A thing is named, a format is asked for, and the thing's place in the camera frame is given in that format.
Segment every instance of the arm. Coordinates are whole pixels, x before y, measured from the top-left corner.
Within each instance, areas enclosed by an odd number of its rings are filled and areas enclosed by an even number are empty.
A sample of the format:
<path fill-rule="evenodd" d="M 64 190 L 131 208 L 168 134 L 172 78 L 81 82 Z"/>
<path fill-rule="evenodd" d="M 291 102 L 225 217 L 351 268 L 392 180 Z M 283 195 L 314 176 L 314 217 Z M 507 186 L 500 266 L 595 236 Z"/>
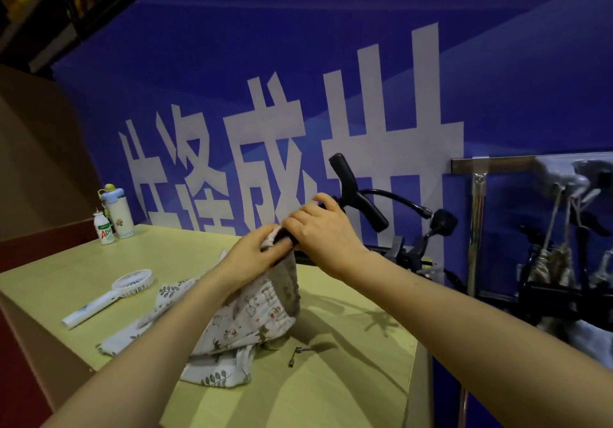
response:
<path fill-rule="evenodd" d="M 326 194 L 283 225 L 330 276 L 407 328 L 505 426 L 609 427 L 613 373 L 571 346 L 367 250 Z"/>
<path fill-rule="evenodd" d="M 260 244 L 273 229 L 273 225 L 262 226 L 241 238 L 219 265 L 85 383 L 43 428 L 157 426 L 183 367 L 213 314 L 231 293 L 291 249 L 291 242 L 286 240 L 260 252 Z"/>

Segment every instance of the brown wall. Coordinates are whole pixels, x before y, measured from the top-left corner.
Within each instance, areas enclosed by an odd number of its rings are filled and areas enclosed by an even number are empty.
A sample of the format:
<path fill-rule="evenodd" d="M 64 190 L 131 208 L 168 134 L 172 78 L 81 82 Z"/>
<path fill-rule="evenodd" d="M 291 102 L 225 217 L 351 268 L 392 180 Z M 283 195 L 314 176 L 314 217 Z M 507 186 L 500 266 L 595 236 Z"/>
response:
<path fill-rule="evenodd" d="M 59 86 L 3 65 L 0 185 L 0 240 L 91 218 L 100 188 Z"/>

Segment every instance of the wooden tabletop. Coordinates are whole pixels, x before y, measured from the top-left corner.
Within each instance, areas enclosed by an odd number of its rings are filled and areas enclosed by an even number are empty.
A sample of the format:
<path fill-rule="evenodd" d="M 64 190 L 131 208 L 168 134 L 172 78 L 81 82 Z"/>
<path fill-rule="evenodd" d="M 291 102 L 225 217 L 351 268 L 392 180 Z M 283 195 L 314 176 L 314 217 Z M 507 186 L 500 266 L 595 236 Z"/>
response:
<path fill-rule="evenodd" d="M 0 292 L 99 370 L 109 357 L 96 344 L 151 311 L 163 283 L 197 277 L 238 237 L 139 225 L 137 234 L 93 241 L 0 275 Z M 62 318 L 130 271 L 151 269 L 156 283 L 120 299 L 68 331 Z M 302 311 L 279 351 L 260 350 L 250 384 L 234 389 L 180 381 L 165 428 L 377 427 L 403 424 L 417 341 L 370 300 L 316 267 L 298 265 Z M 296 355 L 294 348 L 319 352 Z"/>

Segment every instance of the person's right hand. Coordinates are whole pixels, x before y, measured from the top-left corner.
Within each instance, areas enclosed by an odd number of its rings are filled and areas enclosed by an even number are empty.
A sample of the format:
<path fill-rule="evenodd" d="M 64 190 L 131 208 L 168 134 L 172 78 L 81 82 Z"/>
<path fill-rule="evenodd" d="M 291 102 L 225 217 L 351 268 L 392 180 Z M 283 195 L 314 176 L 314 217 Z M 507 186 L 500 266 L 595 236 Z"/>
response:
<path fill-rule="evenodd" d="M 293 234 L 300 243 L 298 248 L 320 269 L 342 281 L 353 265 L 370 251 L 356 236 L 349 218 L 331 196 L 320 193 L 313 200 L 322 202 L 327 210 L 308 203 L 281 225 Z"/>

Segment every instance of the metal pole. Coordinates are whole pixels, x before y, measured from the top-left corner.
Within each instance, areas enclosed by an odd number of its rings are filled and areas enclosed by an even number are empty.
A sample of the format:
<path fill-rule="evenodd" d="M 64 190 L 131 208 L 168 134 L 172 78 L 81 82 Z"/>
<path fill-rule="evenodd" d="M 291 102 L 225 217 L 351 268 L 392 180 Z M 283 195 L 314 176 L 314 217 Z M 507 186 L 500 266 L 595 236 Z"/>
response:
<path fill-rule="evenodd" d="M 470 242 L 468 245 L 468 295 L 475 296 L 479 248 L 483 231 L 483 212 L 486 206 L 487 172 L 489 157 L 474 157 L 472 159 L 473 173 L 473 206 L 470 220 Z M 460 390 L 460 411 L 458 428 L 466 428 L 466 411 L 468 409 L 468 391 L 464 386 Z"/>

